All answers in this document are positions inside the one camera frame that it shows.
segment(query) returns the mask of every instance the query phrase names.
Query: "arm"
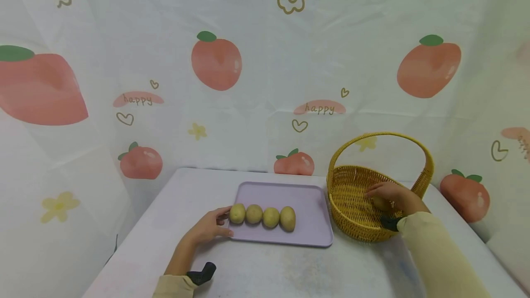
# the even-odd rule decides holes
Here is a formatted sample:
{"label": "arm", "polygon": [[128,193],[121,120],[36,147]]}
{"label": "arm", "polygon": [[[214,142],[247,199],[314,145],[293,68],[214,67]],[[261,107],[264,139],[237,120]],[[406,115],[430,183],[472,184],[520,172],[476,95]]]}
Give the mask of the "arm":
{"label": "arm", "polygon": [[196,248],[214,239],[216,236],[233,235],[229,229],[220,225],[225,223],[231,207],[218,208],[202,217],[182,237],[167,265],[164,276],[158,279],[153,298],[192,298],[197,287],[186,275],[191,270]]}
{"label": "arm", "polygon": [[405,218],[397,224],[428,298],[488,298],[488,291],[438,218],[412,191],[393,183],[369,188],[368,197],[394,201]]}

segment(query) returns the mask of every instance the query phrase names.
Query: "table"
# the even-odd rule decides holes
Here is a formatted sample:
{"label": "table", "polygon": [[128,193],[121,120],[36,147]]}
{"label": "table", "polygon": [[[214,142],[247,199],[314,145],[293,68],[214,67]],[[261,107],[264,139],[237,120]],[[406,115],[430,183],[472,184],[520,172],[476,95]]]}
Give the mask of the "table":
{"label": "table", "polygon": [[[178,169],[126,237],[83,298],[150,298],[178,241],[206,212],[231,205],[245,181],[313,184],[325,177]],[[494,298],[526,298],[486,245],[430,186],[423,198],[441,218]],[[196,298],[424,297],[400,236],[377,244],[350,239],[334,226],[330,248],[221,239],[202,246],[193,263],[217,265]]]}

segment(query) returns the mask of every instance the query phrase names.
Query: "beige sleeve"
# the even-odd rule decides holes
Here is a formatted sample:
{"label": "beige sleeve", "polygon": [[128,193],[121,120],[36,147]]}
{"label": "beige sleeve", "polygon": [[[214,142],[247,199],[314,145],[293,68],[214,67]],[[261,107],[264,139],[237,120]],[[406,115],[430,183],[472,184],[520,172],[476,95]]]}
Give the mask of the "beige sleeve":
{"label": "beige sleeve", "polygon": [[187,276],[160,276],[153,298],[192,298],[196,287]]}
{"label": "beige sleeve", "polygon": [[442,221],[434,215],[409,215],[397,224],[397,229],[410,250],[428,298],[491,297]]}

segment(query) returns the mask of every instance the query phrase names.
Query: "potato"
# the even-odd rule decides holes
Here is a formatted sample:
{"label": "potato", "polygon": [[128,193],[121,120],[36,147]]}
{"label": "potato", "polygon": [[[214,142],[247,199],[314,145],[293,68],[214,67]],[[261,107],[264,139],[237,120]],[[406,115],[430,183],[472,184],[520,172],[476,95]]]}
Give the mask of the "potato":
{"label": "potato", "polygon": [[264,225],[268,228],[274,228],[280,221],[280,212],[274,208],[269,207],[264,212]]}
{"label": "potato", "polygon": [[292,207],[286,206],[280,212],[280,223],[286,231],[293,231],[296,226],[296,214]]}
{"label": "potato", "polygon": [[235,204],[230,209],[230,221],[235,224],[241,224],[245,221],[245,206],[243,204]]}
{"label": "potato", "polygon": [[390,212],[392,210],[392,204],[386,199],[375,196],[372,197],[372,202],[374,204],[374,207],[382,212]]}
{"label": "potato", "polygon": [[257,224],[261,221],[264,211],[258,205],[250,205],[247,207],[247,221],[249,224]]}

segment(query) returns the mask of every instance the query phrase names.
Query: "wall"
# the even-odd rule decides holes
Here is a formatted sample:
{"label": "wall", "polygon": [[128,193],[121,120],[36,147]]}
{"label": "wall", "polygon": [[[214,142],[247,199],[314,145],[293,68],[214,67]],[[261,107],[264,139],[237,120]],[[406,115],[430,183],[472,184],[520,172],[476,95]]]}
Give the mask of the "wall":
{"label": "wall", "polygon": [[[291,1],[0,0],[1,294],[79,297],[181,166],[325,175],[371,131],[467,165],[462,90],[492,88],[484,28],[517,0]],[[339,162],[414,180],[424,156],[380,137]]]}
{"label": "wall", "polygon": [[480,184],[442,181],[456,205],[472,205],[489,196],[489,208],[464,207],[461,214],[501,262],[530,291],[529,241],[524,221],[530,198],[530,13],[527,0],[493,0],[482,26],[477,73],[462,85],[454,115],[465,123],[447,135],[438,175],[458,169],[479,175]]}

